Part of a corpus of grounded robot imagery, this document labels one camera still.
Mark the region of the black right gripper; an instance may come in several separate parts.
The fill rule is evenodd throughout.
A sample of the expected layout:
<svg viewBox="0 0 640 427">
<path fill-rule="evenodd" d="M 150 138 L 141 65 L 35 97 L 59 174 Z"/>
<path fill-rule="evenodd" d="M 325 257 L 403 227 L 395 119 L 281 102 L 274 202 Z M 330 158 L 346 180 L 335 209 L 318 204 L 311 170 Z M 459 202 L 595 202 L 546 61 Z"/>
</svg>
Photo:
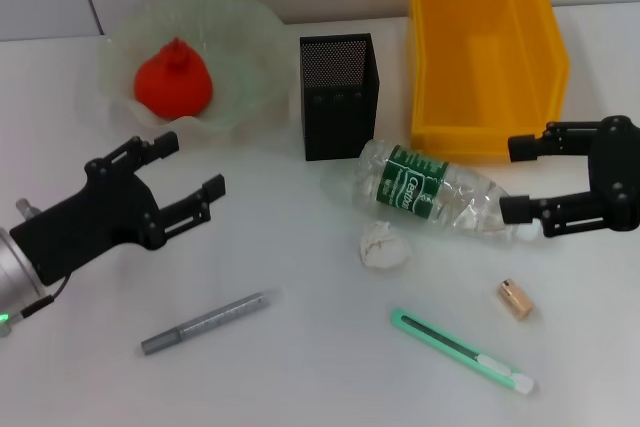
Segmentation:
<svg viewBox="0 0 640 427">
<path fill-rule="evenodd" d="M 500 199 L 503 222 L 538 220 L 545 237 L 595 230 L 626 232 L 639 227 L 639 128 L 626 116 L 601 122 L 549 122 L 540 137 L 508 139 L 511 162 L 541 156 L 587 156 L 590 191 L 534 199 Z"/>
</svg>

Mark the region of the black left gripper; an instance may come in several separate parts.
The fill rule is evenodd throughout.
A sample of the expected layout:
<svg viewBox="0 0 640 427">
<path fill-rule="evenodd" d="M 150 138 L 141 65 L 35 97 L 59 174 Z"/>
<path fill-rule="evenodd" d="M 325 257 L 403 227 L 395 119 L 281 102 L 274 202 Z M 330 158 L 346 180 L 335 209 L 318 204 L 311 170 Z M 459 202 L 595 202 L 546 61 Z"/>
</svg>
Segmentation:
<svg viewBox="0 0 640 427">
<path fill-rule="evenodd" d="M 10 236 L 51 285 L 120 244 L 147 250 L 211 220 L 210 205 L 226 195 L 218 174 L 186 198 L 160 210 L 135 171 L 179 150 L 169 131 L 152 141 L 134 136 L 85 166 L 87 181 L 75 195 L 12 228 Z"/>
</svg>

